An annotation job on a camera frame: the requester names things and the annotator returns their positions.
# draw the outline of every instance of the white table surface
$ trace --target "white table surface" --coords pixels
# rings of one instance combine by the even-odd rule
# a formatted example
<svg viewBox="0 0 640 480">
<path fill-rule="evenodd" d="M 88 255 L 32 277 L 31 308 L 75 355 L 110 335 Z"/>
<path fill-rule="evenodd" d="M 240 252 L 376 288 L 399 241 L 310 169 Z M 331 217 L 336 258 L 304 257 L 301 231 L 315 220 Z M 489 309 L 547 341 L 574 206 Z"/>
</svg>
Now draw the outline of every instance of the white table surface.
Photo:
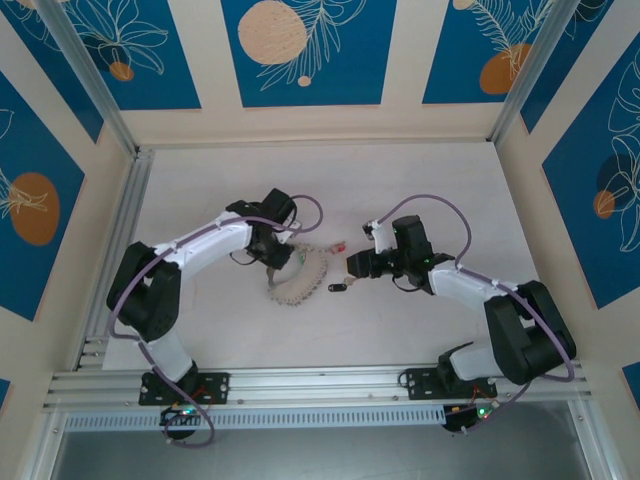
<svg viewBox="0 0 640 480">
<path fill-rule="evenodd" d="M 361 229 L 403 198 L 434 193 L 469 218 L 473 244 L 464 259 L 490 276 L 537 278 L 491 143 L 243 146 L 156 153 L 136 239 L 154 245 L 211 221 L 239 199 L 260 201 L 271 188 L 316 197 L 322 226 L 301 241 L 347 242 L 332 257 L 325 284 L 299 307 L 269 300 L 260 264 L 224 259 L 183 285 L 178 325 L 201 368 L 389 365 L 434 362 L 486 335 L 484 318 L 455 302 L 397 290 L 389 277 L 361 280 L 345 293 L 326 285 L 346 275 L 344 258 L 371 248 Z M 317 214 L 299 203 L 306 225 Z M 419 200 L 395 215 L 420 215 L 434 250 L 457 254 L 465 232 L 444 205 Z M 104 369 L 145 369 L 130 341 L 111 340 Z"/>
</svg>

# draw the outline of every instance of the beige wall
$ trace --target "beige wall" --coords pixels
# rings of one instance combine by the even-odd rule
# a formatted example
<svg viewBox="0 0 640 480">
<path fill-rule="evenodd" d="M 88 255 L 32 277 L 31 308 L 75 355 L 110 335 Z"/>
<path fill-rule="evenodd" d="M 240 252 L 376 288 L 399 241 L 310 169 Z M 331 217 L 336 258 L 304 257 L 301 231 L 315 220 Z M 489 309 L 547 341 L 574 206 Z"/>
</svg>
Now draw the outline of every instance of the beige wall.
<svg viewBox="0 0 640 480">
<path fill-rule="evenodd" d="M 398 0 L 380 106 L 244 109 L 220 1 L 169 0 L 202 110 L 124 112 L 141 144 L 486 138 L 502 103 L 423 106 L 450 0 Z"/>
<path fill-rule="evenodd" d="M 638 34 L 639 21 L 640 2 L 616 0 L 531 136 L 518 120 L 499 149 L 538 272 L 575 337 L 623 461 L 635 472 L 630 478 L 640 478 L 640 412 L 621 368 L 640 360 L 640 289 L 596 309 L 542 162 Z"/>
<path fill-rule="evenodd" d="M 0 416 L 0 478 L 8 480 L 29 453 L 52 372 L 72 361 L 128 160 L 106 129 L 93 144 L 2 15 L 0 45 L 0 70 L 85 173 L 36 320 L 0 308 L 0 378 L 12 385 Z"/>
</svg>

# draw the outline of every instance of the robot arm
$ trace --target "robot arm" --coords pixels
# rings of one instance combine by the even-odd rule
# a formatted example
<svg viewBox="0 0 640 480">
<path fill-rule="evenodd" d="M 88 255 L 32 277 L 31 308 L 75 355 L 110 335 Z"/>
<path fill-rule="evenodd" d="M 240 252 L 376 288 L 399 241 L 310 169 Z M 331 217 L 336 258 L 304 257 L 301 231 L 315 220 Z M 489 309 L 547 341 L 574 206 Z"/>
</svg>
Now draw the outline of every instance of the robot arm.
<svg viewBox="0 0 640 480">
<path fill-rule="evenodd" d="M 558 338 L 569 358 L 576 346 L 546 287 L 538 281 L 524 285 L 484 281 L 456 265 L 451 255 L 434 253 L 420 218 L 402 217 L 392 224 L 397 247 L 377 221 L 363 226 L 376 247 L 347 259 L 347 269 L 356 278 L 406 276 L 415 290 L 451 298 L 484 315 L 490 340 L 457 347 L 439 358 L 443 383 L 505 376 L 523 385 L 563 363 L 545 332 L 537 325 L 525 327 L 522 319 L 532 316 L 507 291 L 523 297 Z"/>
<path fill-rule="evenodd" d="M 261 217 L 281 224 L 295 208 L 288 195 L 273 189 L 262 202 L 235 202 L 213 222 L 170 243 L 148 247 L 137 242 L 125 251 L 107 296 L 111 310 L 146 265 L 167 249 L 172 250 L 134 287 L 118 318 L 135 330 L 160 370 L 187 393 L 194 385 L 197 366 L 182 347 L 175 327 L 182 282 L 219 258 L 242 249 L 268 267 L 282 268 L 293 251 L 286 243 L 292 233 L 241 218 Z M 290 221 L 292 228 L 299 225 Z"/>
</svg>

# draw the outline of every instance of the metal bracket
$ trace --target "metal bracket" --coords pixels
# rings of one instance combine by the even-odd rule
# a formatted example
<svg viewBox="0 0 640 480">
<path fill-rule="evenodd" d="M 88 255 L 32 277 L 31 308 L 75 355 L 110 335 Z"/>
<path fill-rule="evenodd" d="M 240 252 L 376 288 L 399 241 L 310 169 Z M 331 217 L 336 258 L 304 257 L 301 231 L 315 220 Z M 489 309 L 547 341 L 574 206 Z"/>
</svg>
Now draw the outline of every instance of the metal bracket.
<svg viewBox="0 0 640 480">
<path fill-rule="evenodd" d="M 409 400 L 445 400 L 471 399 L 475 389 L 480 389 L 489 397 L 498 396 L 495 383 L 490 384 L 487 378 L 477 378 L 471 382 L 460 382 L 454 388 L 447 389 L 440 381 L 436 368 L 409 368 L 405 370 Z"/>
<path fill-rule="evenodd" d="M 195 376 L 197 395 L 194 400 L 200 405 L 226 405 L 229 391 L 228 373 L 201 372 Z M 142 375 L 142 387 L 138 404 L 146 406 L 168 406 L 176 401 L 176 393 L 158 376 L 151 372 Z"/>
</svg>

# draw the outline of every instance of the white platform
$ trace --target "white platform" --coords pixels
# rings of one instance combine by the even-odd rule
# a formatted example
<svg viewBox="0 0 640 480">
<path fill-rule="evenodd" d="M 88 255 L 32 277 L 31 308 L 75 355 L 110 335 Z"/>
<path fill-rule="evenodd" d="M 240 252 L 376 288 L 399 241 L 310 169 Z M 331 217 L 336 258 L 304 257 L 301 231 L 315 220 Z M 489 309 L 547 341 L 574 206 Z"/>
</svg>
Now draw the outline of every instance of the white platform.
<svg viewBox="0 0 640 480">
<path fill-rule="evenodd" d="M 304 240 L 346 240 L 352 254 L 372 244 L 361 225 L 403 198 L 435 193 L 458 205 L 474 233 L 464 264 L 514 282 L 536 278 L 500 163 L 491 143 L 252 146 L 156 153 L 136 237 L 153 245 L 179 237 L 239 199 L 259 201 L 272 187 L 316 197 L 325 222 Z M 299 219 L 315 221 L 299 203 Z M 407 205 L 434 250 L 457 254 L 464 229 L 447 207 Z M 264 268 L 225 259 L 184 285 L 182 341 L 202 368 L 389 365 L 434 362 L 445 350 L 486 334 L 482 317 L 447 299 L 397 290 L 390 278 L 361 280 L 345 293 L 326 285 L 346 275 L 334 257 L 325 285 L 299 307 L 267 295 Z M 131 342 L 109 342 L 105 369 L 144 369 Z"/>
</svg>

